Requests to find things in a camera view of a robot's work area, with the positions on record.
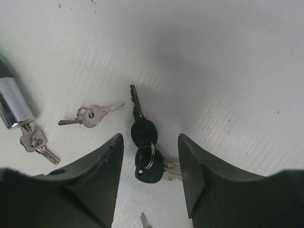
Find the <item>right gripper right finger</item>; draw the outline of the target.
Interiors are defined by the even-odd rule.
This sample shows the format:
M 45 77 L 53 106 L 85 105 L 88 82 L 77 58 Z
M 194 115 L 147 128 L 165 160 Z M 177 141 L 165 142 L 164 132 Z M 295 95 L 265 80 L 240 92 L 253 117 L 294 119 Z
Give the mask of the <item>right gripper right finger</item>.
M 304 172 L 268 177 L 242 170 L 178 137 L 188 216 L 196 228 L 301 228 Z

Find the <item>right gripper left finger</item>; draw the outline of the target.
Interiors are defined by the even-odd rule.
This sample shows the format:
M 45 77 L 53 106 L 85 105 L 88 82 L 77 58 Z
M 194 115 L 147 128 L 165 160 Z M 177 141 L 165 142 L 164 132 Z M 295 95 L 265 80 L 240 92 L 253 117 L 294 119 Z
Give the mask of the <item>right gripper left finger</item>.
M 118 133 L 84 157 L 47 175 L 0 171 L 3 228 L 109 228 L 124 155 Z

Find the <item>black-headed key pair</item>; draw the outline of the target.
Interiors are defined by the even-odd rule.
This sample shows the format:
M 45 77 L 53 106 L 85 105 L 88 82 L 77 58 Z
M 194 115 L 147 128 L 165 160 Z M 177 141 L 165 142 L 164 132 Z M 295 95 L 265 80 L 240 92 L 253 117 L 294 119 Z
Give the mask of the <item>black-headed key pair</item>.
M 166 159 L 155 147 L 158 132 L 155 124 L 142 113 L 135 85 L 130 85 L 134 123 L 131 127 L 131 138 L 138 148 L 135 155 L 135 177 L 137 180 L 155 184 L 160 180 L 182 181 L 180 163 Z

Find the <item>green cable bike lock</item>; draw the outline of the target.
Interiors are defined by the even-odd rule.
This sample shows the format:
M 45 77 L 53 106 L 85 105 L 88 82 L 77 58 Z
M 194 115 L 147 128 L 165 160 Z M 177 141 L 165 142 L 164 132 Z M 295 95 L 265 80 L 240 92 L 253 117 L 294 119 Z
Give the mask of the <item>green cable bike lock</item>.
M 35 121 L 3 54 L 0 55 L 0 117 L 10 130 Z

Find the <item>small silver keys right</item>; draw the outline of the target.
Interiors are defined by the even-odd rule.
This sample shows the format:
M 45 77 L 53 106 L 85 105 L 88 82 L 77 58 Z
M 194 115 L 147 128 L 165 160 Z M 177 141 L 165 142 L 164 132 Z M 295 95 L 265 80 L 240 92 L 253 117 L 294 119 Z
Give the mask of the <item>small silver keys right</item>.
M 141 213 L 140 219 L 141 219 L 143 228 L 152 228 L 151 224 L 148 222 L 148 220 L 143 212 Z

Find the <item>small silver keys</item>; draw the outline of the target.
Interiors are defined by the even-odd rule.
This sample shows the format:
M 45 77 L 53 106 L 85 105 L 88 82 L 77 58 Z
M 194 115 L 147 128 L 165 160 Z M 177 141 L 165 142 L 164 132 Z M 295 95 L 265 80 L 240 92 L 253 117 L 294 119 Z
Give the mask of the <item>small silver keys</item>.
M 141 219 L 143 228 L 152 228 L 151 224 L 148 222 L 148 220 L 143 212 L 141 213 L 140 219 Z
M 107 107 L 100 107 L 97 105 L 87 107 L 81 107 L 76 113 L 75 119 L 60 120 L 59 126 L 70 125 L 70 124 L 82 124 L 86 128 L 95 127 L 104 116 L 109 112 L 124 108 L 124 102 L 113 104 Z

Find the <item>small silver keys upper left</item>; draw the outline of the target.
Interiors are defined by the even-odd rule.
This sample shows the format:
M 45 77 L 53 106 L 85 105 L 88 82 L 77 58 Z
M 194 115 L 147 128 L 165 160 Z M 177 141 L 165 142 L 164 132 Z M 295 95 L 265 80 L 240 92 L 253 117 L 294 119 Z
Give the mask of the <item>small silver keys upper left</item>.
M 109 112 L 124 108 L 124 102 L 113 104 L 107 107 L 100 107 L 97 105 L 87 107 L 81 107 L 76 113 L 75 119 L 60 120 L 59 126 L 70 125 L 70 124 L 82 124 L 86 128 L 95 127 L 104 116 Z

